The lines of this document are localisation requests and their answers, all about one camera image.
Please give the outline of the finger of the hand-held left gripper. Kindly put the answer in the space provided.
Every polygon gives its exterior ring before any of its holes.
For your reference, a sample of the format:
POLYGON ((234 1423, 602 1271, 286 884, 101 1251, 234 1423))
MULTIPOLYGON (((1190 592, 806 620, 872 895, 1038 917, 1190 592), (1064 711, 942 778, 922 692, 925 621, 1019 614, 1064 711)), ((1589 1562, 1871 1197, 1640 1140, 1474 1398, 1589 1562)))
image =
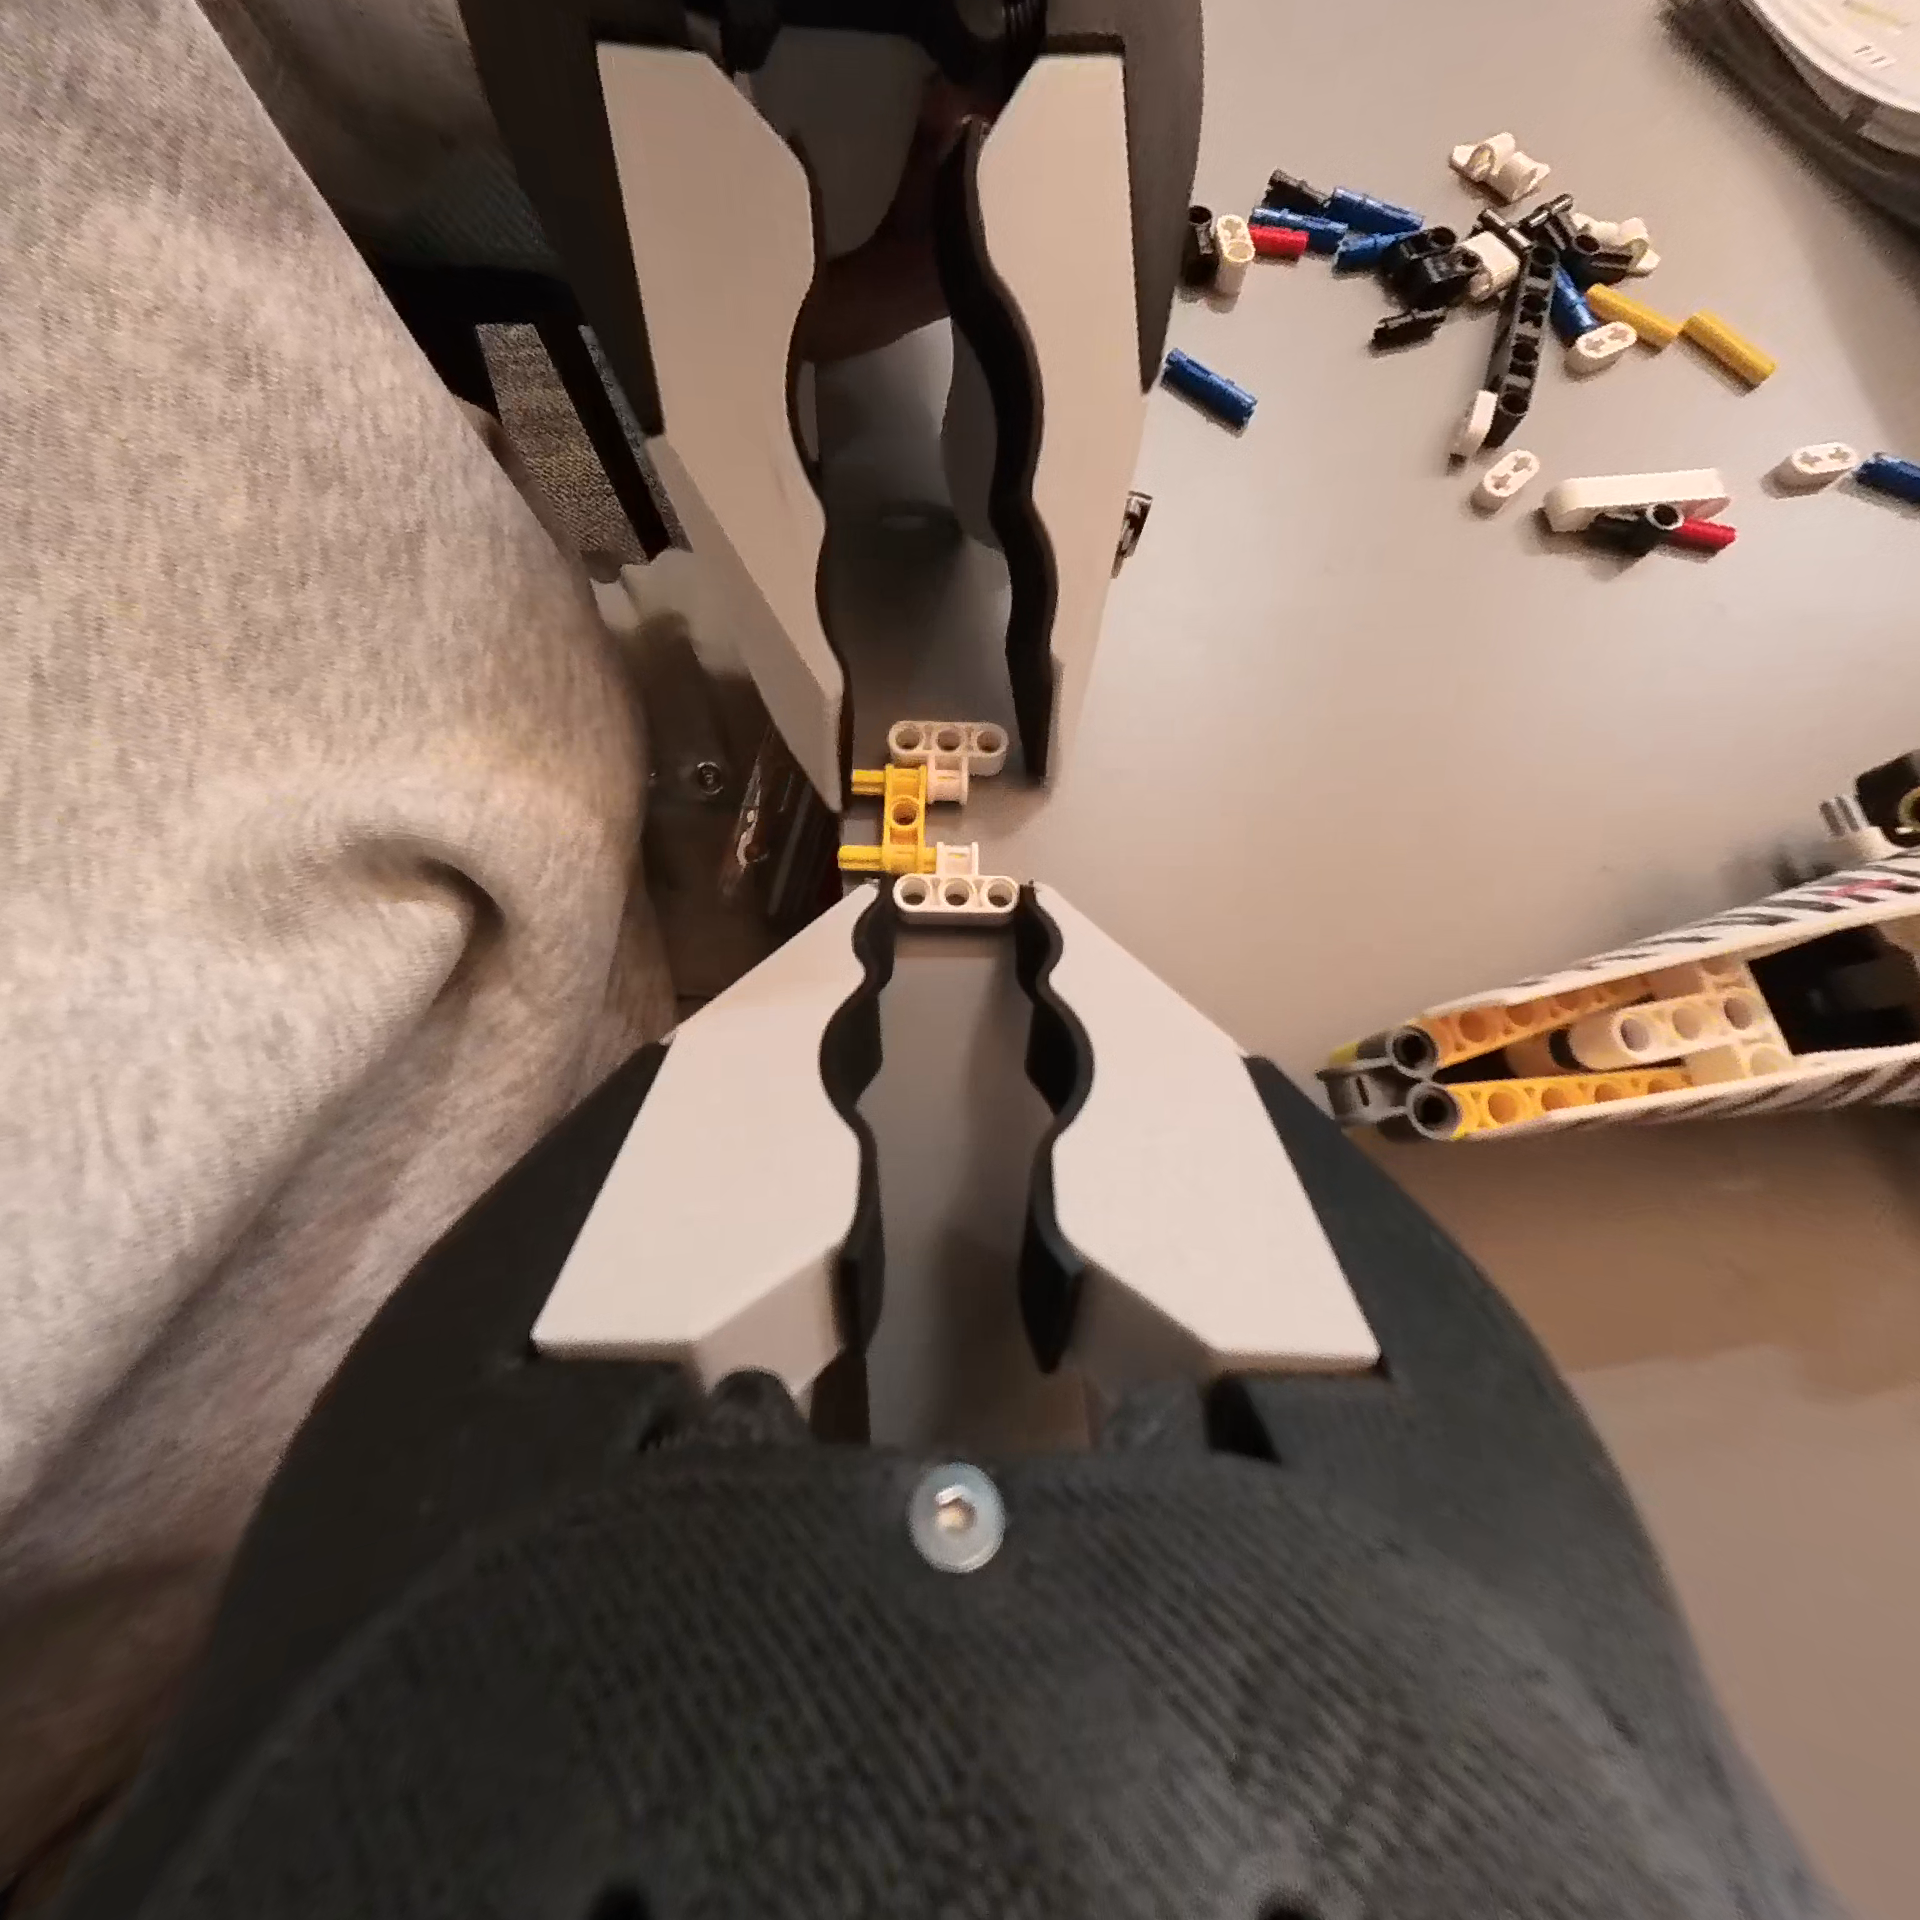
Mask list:
POLYGON ((1061 778, 1144 431, 1118 56, 1039 56, 934 176, 951 320, 943 478, 998 551, 1001 653, 1026 773, 1061 778))
POLYGON ((839 812, 847 674, 824 630, 824 508, 793 399, 809 176, 704 52, 602 40, 595 74, 655 373, 647 452, 729 647, 839 812))

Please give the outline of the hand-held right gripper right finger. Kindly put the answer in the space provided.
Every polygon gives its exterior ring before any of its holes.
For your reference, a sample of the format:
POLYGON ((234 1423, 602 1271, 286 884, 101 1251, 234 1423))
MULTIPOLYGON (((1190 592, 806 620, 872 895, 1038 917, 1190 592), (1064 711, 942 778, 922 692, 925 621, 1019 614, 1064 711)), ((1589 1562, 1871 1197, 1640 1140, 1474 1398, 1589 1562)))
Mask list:
POLYGON ((1366 1379, 1383 1360, 1264 1063, 1049 883, 1019 902, 1023 1079, 1047 1123, 1023 1191, 1019 1315, 1083 1429, 1233 1379, 1366 1379))

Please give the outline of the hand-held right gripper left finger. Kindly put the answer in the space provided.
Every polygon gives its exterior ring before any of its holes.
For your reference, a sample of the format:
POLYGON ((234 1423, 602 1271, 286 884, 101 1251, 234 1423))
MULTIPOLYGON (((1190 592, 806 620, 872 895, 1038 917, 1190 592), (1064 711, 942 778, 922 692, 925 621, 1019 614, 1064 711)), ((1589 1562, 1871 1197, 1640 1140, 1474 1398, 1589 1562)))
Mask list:
POLYGON ((555 1360, 765 1373, 833 1442, 872 1437, 881 1066, 895 910, 861 883, 681 1021, 535 1323, 555 1360))

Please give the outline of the small white yellow lego assembly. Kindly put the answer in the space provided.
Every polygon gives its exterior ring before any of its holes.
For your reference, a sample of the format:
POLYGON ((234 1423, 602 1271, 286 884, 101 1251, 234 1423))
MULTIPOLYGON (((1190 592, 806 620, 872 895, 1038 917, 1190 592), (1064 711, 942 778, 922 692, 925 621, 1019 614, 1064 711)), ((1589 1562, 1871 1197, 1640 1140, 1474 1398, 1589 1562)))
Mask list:
POLYGON ((1003 770, 1007 733, 997 725, 909 717, 888 726, 886 759, 855 767, 855 800, 878 803, 878 839, 840 845, 839 874, 880 879, 905 924, 998 927, 1011 922, 1021 884, 989 874, 975 844, 942 839, 929 813, 960 810, 971 786, 1003 770))

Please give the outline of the zebra striped lego model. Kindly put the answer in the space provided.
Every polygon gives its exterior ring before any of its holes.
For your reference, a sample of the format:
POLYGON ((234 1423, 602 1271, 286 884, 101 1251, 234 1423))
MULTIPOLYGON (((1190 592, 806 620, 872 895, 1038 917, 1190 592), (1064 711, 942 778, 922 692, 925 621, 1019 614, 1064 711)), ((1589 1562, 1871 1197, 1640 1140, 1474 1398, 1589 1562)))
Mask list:
POLYGON ((1917 755, 1819 804, 1783 888, 1425 1007, 1317 1072, 1351 1130, 1438 1144, 1917 1102, 1917 755))

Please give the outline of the scattered loose lego pieces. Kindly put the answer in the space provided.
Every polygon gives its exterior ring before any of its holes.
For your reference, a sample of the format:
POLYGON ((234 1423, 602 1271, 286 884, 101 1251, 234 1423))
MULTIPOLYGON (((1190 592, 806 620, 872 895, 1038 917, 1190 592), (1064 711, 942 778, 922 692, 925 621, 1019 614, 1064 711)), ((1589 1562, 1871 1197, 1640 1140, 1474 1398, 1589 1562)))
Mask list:
MULTIPOLYGON (((1483 367, 1446 443, 1448 469, 1479 469, 1469 506, 1495 515, 1542 472, 1517 443, 1545 371, 1594 382, 1640 352, 1683 346, 1742 392, 1778 373, 1778 360, 1710 309, 1672 318, 1635 292, 1661 255, 1640 216, 1602 219, 1561 190, 1551 166, 1506 133, 1454 146, 1448 172, 1475 200, 1463 228, 1359 187, 1327 190, 1272 172, 1246 213, 1190 204, 1184 215, 1176 288, 1226 304, 1259 261, 1294 264, 1306 255, 1331 277, 1366 284, 1384 310, 1363 349, 1401 357, 1434 340, 1455 318, 1495 320, 1483 367)), ((1241 431, 1257 397, 1185 349, 1165 349, 1160 386, 1216 423, 1241 431)), ((1763 476, 1778 496, 1850 486, 1915 510, 1915 455, 1861 452, 1814 439, 1790 447, 1763 476)), ((1714 556, 1737 540, 1723 519, 1733 493, 1715 469, 1575 476, 1555 483, 1535 510, 1553 538, 1577 538, 1622 557, 1657 548, 1714 556)))

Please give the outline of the person's left hand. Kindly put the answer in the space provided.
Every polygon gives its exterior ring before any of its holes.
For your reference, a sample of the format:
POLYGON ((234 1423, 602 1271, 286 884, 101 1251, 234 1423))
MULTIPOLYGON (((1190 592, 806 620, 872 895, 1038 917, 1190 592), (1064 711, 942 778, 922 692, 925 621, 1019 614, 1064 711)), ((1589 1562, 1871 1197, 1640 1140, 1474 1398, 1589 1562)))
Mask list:
POLYGON ((929 248, 864 246, 823 264, 799 309, 793 352, 806 365, 839 365, 946 318, 929 248))

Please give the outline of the person's grey sweatpants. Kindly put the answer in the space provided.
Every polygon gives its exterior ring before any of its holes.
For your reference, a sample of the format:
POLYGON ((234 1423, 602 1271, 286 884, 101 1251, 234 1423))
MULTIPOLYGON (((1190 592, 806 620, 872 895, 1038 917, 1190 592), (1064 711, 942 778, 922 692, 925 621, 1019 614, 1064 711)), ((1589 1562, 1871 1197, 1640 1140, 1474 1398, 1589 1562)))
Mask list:
POLYGON ((370 264, 538 255, 458 6, 5 4, 1 66, 11 1909, 368 1320, 762 936, 370 264))

